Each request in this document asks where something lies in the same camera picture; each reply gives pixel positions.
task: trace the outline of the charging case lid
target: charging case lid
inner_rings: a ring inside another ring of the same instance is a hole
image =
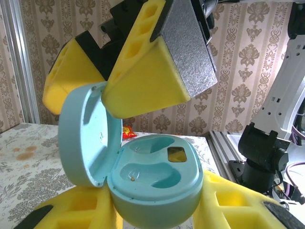
[[[59,119],[61,162],[78,186],[102,187],[122,144],[122,120],[112,117],[101,99],[106,82],[76,88],[67,96]]]

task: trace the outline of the damask wallpaper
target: damask wallpaper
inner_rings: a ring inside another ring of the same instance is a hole
[[[41,99],[61,46],[84,30],[100,46],[105,44],[108,37],[98,25],[111,18],[109,9],[119,1],[21,1],[42,123],[58,122]],[[135,131],[177,135],[241,132],[263,104],[283,61],[290,8],[285,2],[218,4],[210,46],[219,83],[185,104],[132,117],[125,124]]]
[[[0,134],[20,122],[21,104],[0,9]]]

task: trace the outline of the gray textured pad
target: gray textured pad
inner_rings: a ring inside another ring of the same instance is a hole
[[[191,97],[217,83],[212,56],[205,45],[190,0],[167,0],[152,33],[162,36]]]

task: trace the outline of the red wrapper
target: red wrapper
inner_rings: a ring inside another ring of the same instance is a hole
[[[132,131],[130,126],[123,126],[123,139],[136,137],[137,135]]]

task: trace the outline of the cable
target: cable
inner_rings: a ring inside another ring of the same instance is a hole
[[[303,114],[305,112],[305,99],[302,101],[302,104],[300,105],[300,108],[298,110],[298,114]],[[295,128],[297,128],[297,130],[299,132],[302,131],[302,118],[303,116],[301,115],[297,115],[295,118]],[[298,144],[298,146],[302,145],[302,139],[300,137],[296,138],[296,142]]]
[[[274,187],[279,186],[279,185],[282,184],[282,182],[283,182],[282,173],[281,173],[280,171],[277,171],[277,175],[278,175],[278,178],[280,178],[280,182],[279,182],[278,184],[276,184],[276,185],[273,185],[273,186],[270,188],[271,191],[272,191],[272,189],[273,189]]]
[[[296,144],[295,134],[293,131],[291,131],[291,141],[292,143]]]
[[[298,191],[301,194],[301,199],[305,202],[305,197],[304,194],[300,191],[299,187],[295,184],[295,182],[292,180],[290,176],[289,170],[294,167],[294,166],[300,166],[300,165],[305,165],[305,162],[298,162],[298,163],[293,163],[289,166],[286,167],[286,174],[290,182],[292,183],[293,187],[295,188],[296,191]]]
[[[290,184],[287,183],[285,194],[289,195],[289,193],[290,193]]]
[[[301,139],[305,140],[305,136],[301,132],[299,132],[294,126],[292,126],[292,131],[294,134],[299,136]]]
[[[291,200],[290,197],[284,192],[282,191],[282,193],[284,194],[284,196],[288,199],[288,200]]]

